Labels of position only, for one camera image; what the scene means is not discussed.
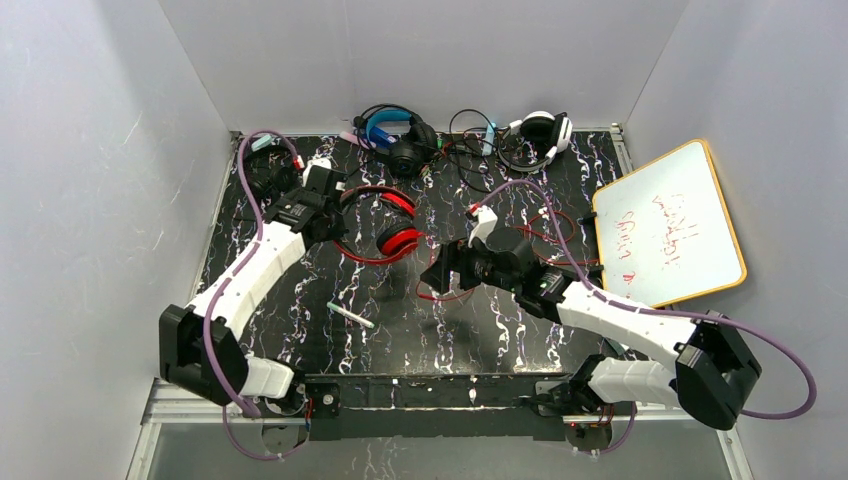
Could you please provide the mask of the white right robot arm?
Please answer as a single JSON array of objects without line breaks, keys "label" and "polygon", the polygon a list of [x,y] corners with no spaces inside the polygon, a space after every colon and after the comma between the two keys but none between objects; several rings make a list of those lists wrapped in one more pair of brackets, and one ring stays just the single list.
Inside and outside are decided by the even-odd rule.
[{"label": "white right robot arm", "polygon": [[653,310],[584,284],[573,270],[541,261],[517,230],[497,225],[488,207],[472,214],[467,238],[440,246],[421,281],[444,294],[480,284],[511,293],[526,313],[633,348],[641,360],[595,355],[575,373],[566,396],[585,408],[645,402],[681,408],[716,430],[729,430],[762,373],[738,331],[720,318],[691,319]]}]

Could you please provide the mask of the red headphones with cable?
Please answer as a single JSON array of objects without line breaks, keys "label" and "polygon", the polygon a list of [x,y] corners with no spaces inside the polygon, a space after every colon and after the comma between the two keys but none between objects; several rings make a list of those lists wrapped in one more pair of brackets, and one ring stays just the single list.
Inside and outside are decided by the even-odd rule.
[{"label": "red headphones with cable", "polygon": [[[388,209],[388,223],[383,228],[383,230],[376,235],[375,238],[375,247],[377,249],[378,255],[375,257],[367,257],[363,254],[356,252],[352,246],[348,245],[343,240],[338,240],[336,242],[337,248],[346,257],[368,265],[391,264],[413,253],[414,250],[419,247],[420,242],[426,238],[426,234],[423,230],[417,228],[413,224],[413,221],[416,218],[416,204],[412,200],[412,198],[395,188],[387,186],[360,186],[355,187],[342,195],[342,207],[345,211],[347,211],[350,208],[354,207],[356,204],[358,204],[360,201],[365,200],[367,198],[374,198],[381,204],[381,206],[386,207]],[[463,244],[464,242],[473,240],[475,238],[484,240],[492,231],[498,228],[504,228],[498,225],[497,215],[491,208],[487,206],[473,206],[470,209],[469,216],[474,224],[471,233],[465,238],[451,240],[445,243],[450,243],[452,241],[460,241],[461,244]],[[535,233],[529,226],[508,228],[518,230],[525,236],[525,238],[529,242],[530,236]],[[435,258],[436,254],[437,252],[431,255],[428,267],[430,266],[432,260]],[[562,263],[556,263],[551,260],[544,260],[541,256],[537,256],[540,258],[540,260],[552,266],[556,266],[566,270]],[[575,282],[577,280],[577,275],[572,271],[568,272],[571,273],[571,283]],[[470,289],[462,289],[459,286],[459,275],[453,272],[451,275],[450,289],[447,293],[438,294],[429,287],[431,293],[429,295],[424,294],[422,297],[431,301],[449,301],[462,297],[465,292],[474,290],[476,289],[476,287]]]}]

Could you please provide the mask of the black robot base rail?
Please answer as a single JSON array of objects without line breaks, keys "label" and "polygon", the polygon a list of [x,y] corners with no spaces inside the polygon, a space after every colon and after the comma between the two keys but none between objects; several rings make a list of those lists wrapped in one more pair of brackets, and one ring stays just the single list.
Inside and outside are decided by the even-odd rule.
[{"label": "black robot base rail", "polygon": [[405,437],[531,437],[562,441],[605,409],[566,392],[562,373],[309,375],[318,441]]}]

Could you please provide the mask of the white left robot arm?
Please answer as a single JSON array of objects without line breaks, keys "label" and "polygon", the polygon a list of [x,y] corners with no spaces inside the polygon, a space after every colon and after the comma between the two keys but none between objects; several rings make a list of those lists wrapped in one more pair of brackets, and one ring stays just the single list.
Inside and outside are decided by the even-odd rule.
[{"label": "white left robot arm", "polygon": [[187,305],[169,305],[159,319],[160,376],[220,406],[236,403],[257,415],[252,399],[281,400],[296,382],[293,367],[258,358],[241,336],[271,288],[316,245],[345,231],[340,197],[346,176],[328,158],[306,164],[300,186],[265,212],[236,260]]}]

